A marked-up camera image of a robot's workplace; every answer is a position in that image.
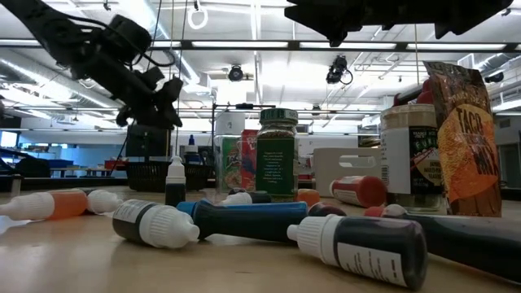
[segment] taco mix packet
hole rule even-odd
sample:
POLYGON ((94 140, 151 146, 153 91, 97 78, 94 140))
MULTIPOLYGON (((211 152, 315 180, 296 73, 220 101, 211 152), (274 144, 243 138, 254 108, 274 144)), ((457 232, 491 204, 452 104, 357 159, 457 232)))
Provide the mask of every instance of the taco mix packet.
POLYGON ((424 64, 431 77, 444 192, 452 214, 501 216, 494 122, 481 74, 447 63, 424 64))

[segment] black basket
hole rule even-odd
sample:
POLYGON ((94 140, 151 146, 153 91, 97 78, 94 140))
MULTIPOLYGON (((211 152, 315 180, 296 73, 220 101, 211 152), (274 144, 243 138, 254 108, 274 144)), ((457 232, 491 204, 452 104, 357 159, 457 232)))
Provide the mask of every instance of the black basket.
POLYGON ((129 162, 127 178, 131 190, 164 192, 171 162, 129 162))
POLYGON ((212 166, 185 164, 186 189, 203 190, 212 172, 212 166))

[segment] tabletop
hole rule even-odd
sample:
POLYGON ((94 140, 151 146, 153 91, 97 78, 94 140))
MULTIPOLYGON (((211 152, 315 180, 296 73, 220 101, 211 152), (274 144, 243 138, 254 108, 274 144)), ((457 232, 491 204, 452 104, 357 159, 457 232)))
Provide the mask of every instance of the tabletop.
MULTIPOLYGON (((162 202, 161 194, 109 187, 125 199, 162 202)), ((211 190, 189 200, 222 199, 211 190)), ((521 216, 519 203, 507 204, 521 216)), ((361 208, 340 205, 348 214, 361 208)), ((0 216, 0 292, 407 292, 344 272, 281 243, 213 235, 179 250, 129 243, 112 230, 110 215, 62 221, 11 221, 0 216)), ((521 286, 429 256, 420 292, 501 293, 521 286)))

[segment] red cap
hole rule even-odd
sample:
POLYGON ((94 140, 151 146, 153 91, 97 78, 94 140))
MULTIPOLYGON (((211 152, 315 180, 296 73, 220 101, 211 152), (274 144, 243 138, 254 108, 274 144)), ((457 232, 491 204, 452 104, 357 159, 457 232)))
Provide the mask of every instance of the red cap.
POLYGON ((366 209, 364 216, 382 217, 384 210, 384 207, 371 207, 366 209))

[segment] spice jar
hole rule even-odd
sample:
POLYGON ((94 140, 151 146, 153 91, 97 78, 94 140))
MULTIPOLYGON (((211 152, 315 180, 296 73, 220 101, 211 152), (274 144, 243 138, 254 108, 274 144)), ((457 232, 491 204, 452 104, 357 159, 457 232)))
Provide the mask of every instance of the spice jar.
POLYGON ((381 121, 387 204, 411 212, 445 209, 434 106, 393 107, 382 112, 381 121))
POLYGON ((260 113, 256 188, 265 190, 273 202, 294 201, 298 192, 298 122, 298 113, 290 109, 273 108, 260 113))

